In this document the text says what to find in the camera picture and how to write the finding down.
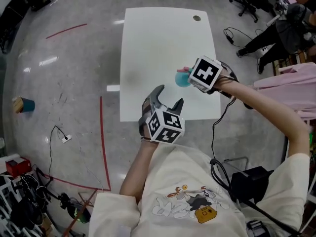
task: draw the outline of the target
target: pink jacket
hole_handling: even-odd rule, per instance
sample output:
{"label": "pink jacket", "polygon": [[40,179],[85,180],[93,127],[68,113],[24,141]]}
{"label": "pink jacket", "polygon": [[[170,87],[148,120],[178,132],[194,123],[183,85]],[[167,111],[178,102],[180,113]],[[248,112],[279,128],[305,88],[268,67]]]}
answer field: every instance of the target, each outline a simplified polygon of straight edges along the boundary
{"label": "pink jacket", "polygon": [[316,119],[316,64],[281,68],[285,74],[254,82],[257,90],[291,107],[303,120]]}

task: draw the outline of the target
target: gray shirt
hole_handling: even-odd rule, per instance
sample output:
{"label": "gray shirt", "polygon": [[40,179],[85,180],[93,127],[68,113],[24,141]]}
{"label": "gray shirt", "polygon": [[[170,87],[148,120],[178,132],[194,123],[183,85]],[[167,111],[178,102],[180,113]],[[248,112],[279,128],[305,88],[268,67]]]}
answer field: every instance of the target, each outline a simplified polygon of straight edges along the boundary
{"label": "gray shirt", "polygon": [[[279,33],[284,48],[290,54],[295,53],[299,49],[304,50],[305,48],[310,47],[307,46],[308,44],[304,40],[302,34],[298,32],[298,30],[290,23],[290,21],[299,21],[303,16],[304,11],[304,5],[298,3],[290,4],[286,13],[286,17],[288,20],[276,21],[276,30]],[[306,32],[315,31],[315,27],[313,27],[309,23],[309,18],[311,14],[312,12],[306,8],[306,13],[302,20],[302,27],[306,30]]]}

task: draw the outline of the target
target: gray floor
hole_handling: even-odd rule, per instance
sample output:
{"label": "gray floor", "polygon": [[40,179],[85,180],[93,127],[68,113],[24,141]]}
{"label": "gray floor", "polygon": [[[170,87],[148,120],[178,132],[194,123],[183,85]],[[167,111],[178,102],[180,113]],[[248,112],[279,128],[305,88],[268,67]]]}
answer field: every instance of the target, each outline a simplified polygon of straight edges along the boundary
{"label": "gray floor", "polygon": [[[166,6],[203,10],[208,13],[216,56],[229,64],[245,84],[273,75],[268,65],[262,75],[256,71],[257,55],[237,58],[237,48],[223,35],[226,27],[235,27],[255,37],[255,29],[264,30],[272,17],[259,10],[257,24],[250,15],[238,16],[238,4],[228,0],[56,0],[36,13],[28,13],[7,56],[3,95],[3,124],[7,151],[19,153],[48,173],[48,140],[54,125],[72,140],[63,144],[57,131],[52,135],[51,175],[84,186],[107,189],[103,163],[99,97],[103,97],[105,150],[112,192],[117,193],[133,161],[139,144],[137,123],[119,121],[119,93],[106,86],[119,84],[120,47],[126,8]],[[87,23],[87,26],[45,39],[63,29]],[[245,45],[247,37],[235,34],[235,43]],[[33,99],[36,108],[30,114],[13,114],[12,99]],[[222,97],[222,111],[228,99]],[[186,122],[186,134],[179,144],[200,148],[211,155],[211,126],[214,120]],[[231,106],[216,127],[214,149],[219,159],[249,157],[249,167],[262,165],[274,169],[280,164],[283,135],[257,112],[241,102]],[[52,190],[78,198],[77,188],[54,181]],[[71,218],[55,201],[49,206],[53,219],[66,227]],[[87,233],[88,225],[75,229]]]}

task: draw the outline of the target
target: person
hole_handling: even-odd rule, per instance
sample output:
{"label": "person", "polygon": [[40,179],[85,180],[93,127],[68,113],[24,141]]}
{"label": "person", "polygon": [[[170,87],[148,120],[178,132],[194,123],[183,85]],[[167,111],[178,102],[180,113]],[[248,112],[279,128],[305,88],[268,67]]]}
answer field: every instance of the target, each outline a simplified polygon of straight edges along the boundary
{"label": "person", "polygon": [[[288,137],[289,158],[270,175],[257,206],[298,230],[309,183],[307,126],[289,107],[241,83],[221,78],[215,87],[256,109]],[[146,126],[144,132],[150,138]],[[252,208],[238,208],[211,177],[210,160],[198,149],[142,140],[119,195],[97,195],[89,236],[247,237],[252,220],[260,220],[271,236],[288,236]]]}
{"label": "person", "polygon": [[274,44],[259,61],[257,71],[261,74],[264,66],[270,62],[286,59],[290,54],[309,48],[310,56],[316,55],[316,11],[312,13],[302,4],[290,4],[286,20],[277,20],[263,33],[250,41],[245,48],[237,51],[238,57],[243,57],[256,50]]}

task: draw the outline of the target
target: desk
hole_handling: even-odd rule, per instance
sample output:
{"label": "desk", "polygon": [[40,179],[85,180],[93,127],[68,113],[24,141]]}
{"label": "desk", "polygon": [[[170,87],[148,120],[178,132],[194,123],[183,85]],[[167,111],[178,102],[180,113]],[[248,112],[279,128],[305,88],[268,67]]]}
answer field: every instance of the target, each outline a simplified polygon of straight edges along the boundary
{"label": "desk", "polygon": [[[193,19],[199,16],[200,21]],[[120,64],[120,121],[137,121],[148,94],[164,84],[160,101],[173,107],[184,99],[186,120],[218,119],[220,96],[203,94],[192,85],[181,88],[177,69],[192,66],[202,55],[216,59],[207,13],[179,8],[132,8],[125,13]]]}

